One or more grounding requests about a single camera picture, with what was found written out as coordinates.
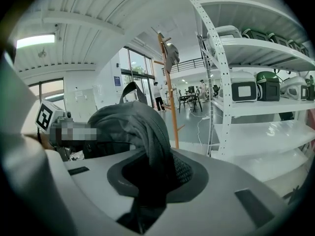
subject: ceiling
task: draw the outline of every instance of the ceiling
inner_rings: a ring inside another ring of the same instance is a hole
[[[101,69],[136,36],[187,6],[191,7],[188,0],[36,0],[10,41],[15,44],[24,37],[54,33],[56,42],[18,49],[15,69],[23,78]],[[40,58],[43,51],[46,55]]]

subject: floor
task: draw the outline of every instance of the floor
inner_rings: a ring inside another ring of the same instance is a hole
[[[185,125],[179,132],[179,148],[185,148],[185,150],[193,151],[199,154],[206,155],[208,140],[209,140],[209,120],[201,120],[202,117],[209,115],[210,103],[202,103],[202,110],[199,106],[196,112],[186,106],[185,109],[181,106],[181,112],[176,110],[177,126]],[[169,139],[172,147],[175,147],[173,123],[171,111],[160,113],[161,117],[166,123]],[[248,116],[233,118],[232,123],[251,123],[251,122],[268,122],[273,121],[274,115],[260,115],[260,116]],[[214,123],[222,123],[222,111],[214,107]],[[218,144],[219,140],[214,130],[212,144]],[[291,192],[293,188],[298,185],[301,186],[308,174],[308,170],[313,161],[314,153],[309,154],[309,160],[305,165],[291,171],[288,174],[282,175],[276,179],[266,181],[265,184],[274,190],[280,197],[283,197],[287,193]]]

